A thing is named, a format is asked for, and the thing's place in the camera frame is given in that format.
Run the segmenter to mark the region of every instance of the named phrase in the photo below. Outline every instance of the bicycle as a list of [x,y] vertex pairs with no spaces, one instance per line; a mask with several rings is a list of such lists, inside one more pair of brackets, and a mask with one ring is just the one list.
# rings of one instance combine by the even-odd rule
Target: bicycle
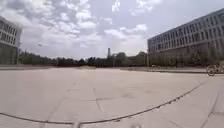
[[207,74],[209,76],[215,76],[215,74],[223,74],[224,73],[224,65],[219,65],[219,66],[216,66],[216,65],[209,65],[207,67]]

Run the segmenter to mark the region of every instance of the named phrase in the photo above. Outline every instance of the crack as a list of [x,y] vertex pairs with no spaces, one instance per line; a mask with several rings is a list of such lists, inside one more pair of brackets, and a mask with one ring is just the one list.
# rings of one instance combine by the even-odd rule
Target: crack
[[[74,86],[75,86],[75,82],[73,83],[73,85],[72,85],[71,88],[68,88],[68,89],[66,90],[66,92],[69,92]],[[50,115],[48,116],[47,121],[49,121],[49,120],[51,119],[51,117],[53,116],[53,114],[58,110],[58,108],[60,107],[62,101],[65,100],[66,97],[67,97],[67,96],[64,95],[64,96],[60,99],[60,101],[58,102],[58,104],[56,105],[56,107],[53,109],[53,111],[52,111],[52,112],[50,113]]]
[[209,118],[211,117],[211,115],[214,114],[214,109],[215,109],[215,106],[217,105],[217,102],[218,102],[218,99],[219,99],[219,93],[220,93],[220,92],[218,92],[218,94],[217,94],[217,96],[216,96],[215,102],[214,102],[214,104],[213,104],[213,106],[212,106],[212,108],[211,108],[210,113],[208,114],[207,119],[206,119],[205,122],[201,125],[200,128],[205,127],[205,125],[208,123],[208,120],[209,120]]
[[102,112],[102,109],[101,109],[101,107],[100,107],[99,101],[98,101],[97,96],[96,96],[96,89],[95,89],[95,88],[92,88],[92,89],[93,89],[93,93],[94,93],[95,98],[96,98],[95,101],[96,101],[97,107],[98,107],[98,109]]
[[177,126],[177,127],[179,127],[179,128],[184,128],[184,127],[178,125],[177,123],[175,123],[175,122],[173,122],[173,121],[171,121],[171,120],[168,120],[168,119],[165,118],[165,117],[162,117],[162,118],[165,119],[165,120],[167,120],[167,121],[169,121],[171,124],[173,124],[173,125],[175,125],[175,126]]

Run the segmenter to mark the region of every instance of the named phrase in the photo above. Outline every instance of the pavement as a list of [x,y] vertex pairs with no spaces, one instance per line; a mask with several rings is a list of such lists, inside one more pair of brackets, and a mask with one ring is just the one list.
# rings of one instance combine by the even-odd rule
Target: pavement
[[0,127],[221,128],[223,83],[223,75],[1,70]]

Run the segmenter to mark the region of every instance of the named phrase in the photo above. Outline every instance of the large building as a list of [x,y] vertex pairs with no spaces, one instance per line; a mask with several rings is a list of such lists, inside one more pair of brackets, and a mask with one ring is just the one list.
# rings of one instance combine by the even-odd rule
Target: large building
[[207,65],[224,59],[224,9],[148,39],[154,65]]
[[17,64],[22,30],[0,16],[0,64]]

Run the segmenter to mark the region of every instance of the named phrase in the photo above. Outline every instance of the street light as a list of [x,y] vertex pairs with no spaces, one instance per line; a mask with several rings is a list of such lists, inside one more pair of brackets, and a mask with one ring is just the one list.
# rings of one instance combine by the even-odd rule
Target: street light
[[116,54],[116,53],[114,53],[112,56],[114,56],[114,57],[113,57],[113,68],[114,68],[114,65],[115,65],[115,60],[116,60],[116,56],[117,56],[117,54]]

